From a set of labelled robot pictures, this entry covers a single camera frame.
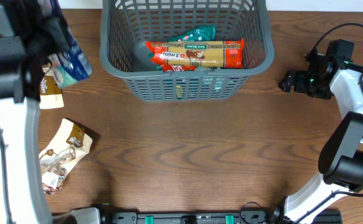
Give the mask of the beige Pantree pouch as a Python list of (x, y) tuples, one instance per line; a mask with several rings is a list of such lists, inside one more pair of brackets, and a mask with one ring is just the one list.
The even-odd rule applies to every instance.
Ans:
[(70, 171), (89, 152), (93, 139), (86, 132), (64, 118), (49, 145), (39, 154), (44, 193), (58, 192)]
[(55, 81), (54, 74), (44, 67), (45, 76), (40, 83), (40, 109), (49, 110), (64, 107), (62, 90)]

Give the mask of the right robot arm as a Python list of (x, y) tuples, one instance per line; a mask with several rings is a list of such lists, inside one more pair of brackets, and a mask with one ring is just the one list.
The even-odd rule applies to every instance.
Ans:
[(354, 43), (333, 40), (326, 54), (306, 56), (307, 70), (289, 70), (284, 92), (336, 98), (341, 122), (324, 145), (318, 172), (274, 209), (271, 223), (325, 223), (324, 210), (345, 197), (363, 197), (363, 66), (352, 62)]

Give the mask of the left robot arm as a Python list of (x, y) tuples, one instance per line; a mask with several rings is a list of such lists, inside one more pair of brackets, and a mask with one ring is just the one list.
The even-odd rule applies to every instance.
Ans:
[(37, 153), (42, 66), (70, 48), (50, 1), (0, 1), (0, 223), (53, 223)]

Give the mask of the Kleenex tissue multipack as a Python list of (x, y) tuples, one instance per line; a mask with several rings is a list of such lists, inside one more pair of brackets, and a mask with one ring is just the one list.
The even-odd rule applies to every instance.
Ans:
[(59, 88), (66, 88), (82, 80), (86, 80), (93, 73), (92, 66), (80, 48), (76, 38), (67, 25), (57, 0), (44, 1), (49, 15), (59, 16), (66, 23), (67, 35), (70, 39), (70, 49), (64, 53), (52, 54), (48, 57), (52, 64), (49, 73), (52, 74)]

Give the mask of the orange spaghetti pack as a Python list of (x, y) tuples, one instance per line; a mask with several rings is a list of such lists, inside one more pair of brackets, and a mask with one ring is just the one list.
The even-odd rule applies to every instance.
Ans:
[(244, 42), (146, 42), (157, 65), (187, 65), (220, 68), (241, 68)]

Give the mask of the green Nescafe coffee bag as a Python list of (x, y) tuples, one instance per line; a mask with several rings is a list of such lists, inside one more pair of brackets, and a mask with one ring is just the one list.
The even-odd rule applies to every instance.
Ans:
[[(217, 28), (215, 26), (199, 26), (194, 29), (191, 29), (181, 35), (171, 37), (168, 39), (168, 42), (198, 42), (198, 41), (213, 41), (215, 39), (215, 35), (217, 32)], [(174, 71), (174, 72), (183, 72), (183, 71), (193, 71), (196, 69), (196, 66), (193, 65), (156, 65), (158, 70), (162, 70), (164, 72)]]

